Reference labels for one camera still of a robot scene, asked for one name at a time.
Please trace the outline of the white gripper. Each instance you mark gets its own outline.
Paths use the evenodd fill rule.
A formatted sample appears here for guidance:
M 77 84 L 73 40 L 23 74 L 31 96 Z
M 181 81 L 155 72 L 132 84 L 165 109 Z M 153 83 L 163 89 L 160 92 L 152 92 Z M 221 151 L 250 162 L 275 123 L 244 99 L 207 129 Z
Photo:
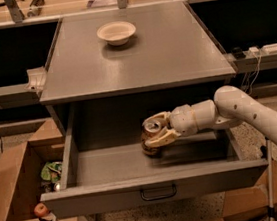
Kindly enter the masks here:
M 171 127 L 175 130 L 165 127 L 168 126 L 169 120 Z M 157 148 L 171 144 L 178 138 L 178 133 L 181 136 L 189 136 L 198 132 L 194 111 L 188 104 L 176 107 L 171 114 L 167 111 L 156 113 L 145 119 L 142 127 L 146 131 L 164 128 L 156 134 L 144 133 L 143 143 L 148 148 Z

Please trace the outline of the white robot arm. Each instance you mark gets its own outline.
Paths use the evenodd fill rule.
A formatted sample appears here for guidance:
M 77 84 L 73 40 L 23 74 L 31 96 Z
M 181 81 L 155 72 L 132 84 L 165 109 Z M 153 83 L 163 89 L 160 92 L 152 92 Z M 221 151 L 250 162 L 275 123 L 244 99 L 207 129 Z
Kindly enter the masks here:
M 253 126 L 277 145 L 277 111 L 229 85 L 217 89 L 213 98 L 194 105 L 181 105 L 171 112 L 163 111 L 145 119 L 141 134 L 143 151 L 156 155 L 161 147 L 178 138 L 205 129 L 236 127 L 242 122 Z

